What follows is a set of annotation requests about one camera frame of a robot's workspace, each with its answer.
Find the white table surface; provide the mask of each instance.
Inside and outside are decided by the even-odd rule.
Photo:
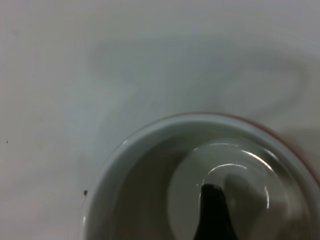
[[[110,151],[175,113],[265,124],[320,176],[319,23],[318,0],[1,0],[0,239],[75,239]]]

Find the cup rim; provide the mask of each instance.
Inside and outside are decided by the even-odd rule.
[[[106,174],[112,169],[114,163],[117,161],[118,157],[125,153],[127,149],[132,147],[138,140],[144,138],[147,135],[154,133],[155,131],[159,131],[162,128],[166,128],[173,124],[181,124],[181,123],[188,123],[192,121],[203,121],[212,124],[221,123],[222,120],[228,120],[232,122],[234,125],[238,126],[239,129],[242,129],[249,134],[253,134],[256,132],[256,135],[264,135],[264,137],[268,137],[274,144],[278,145],[278,148],[281,148],[281,152],[287,152],[287,154],[291,155],[291,157],[296,158],[298,162],[302,163],[305,167],[304,173],[308,173],[309,181],[313,182],[313,188],[318,190],[318,195],[320,197],[320,182],[319,179],[316,177],[315,172],[312,170],[311,166],[307,164],[304,158],[286,141],[284,141],[277,133],[273,130],[256,123],[254,121],[248,120],[246,118],[235,116],[232,114],[227,113],[220,113],[220,112],[187,112],[187,113],[180,113],[175,115],[170,115],[159,120],[156,120],[148,125],[138,129],[134,133],[132,133],[129,137],[127,137],[121,144],[119,144],[109,156],[106,157],[106,161],[102,165],[95,177],[93,185],[91,189],[87,192],[85,196],[85,201],[81,210],[81,217],[80,223],[78,224],[78,234],[77,239],[80,240],[87,240],[87,232],[88,232],[88,222],[87,218],[91,212],[92,203],[95,199],[97,191],[99,189],[100,184]]]

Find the dark object in cup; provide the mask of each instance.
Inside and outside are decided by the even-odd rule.
[[[225,194],[218,185],[202,186],[200,220],[194,240],[238,240],[231,224]]]

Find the black tip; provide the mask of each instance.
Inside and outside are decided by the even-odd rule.
[[[238,240],[232,227],[222,188],[204,184],[200,198],[200,221],[194,240]]]

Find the ceramic cup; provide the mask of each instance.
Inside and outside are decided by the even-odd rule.
[[[320,239],[320,188],[301,157],[218,113],[164,118],[125,140],[88,191],[78,239],[192,240],[204,183],[225,191],[239,240]]]

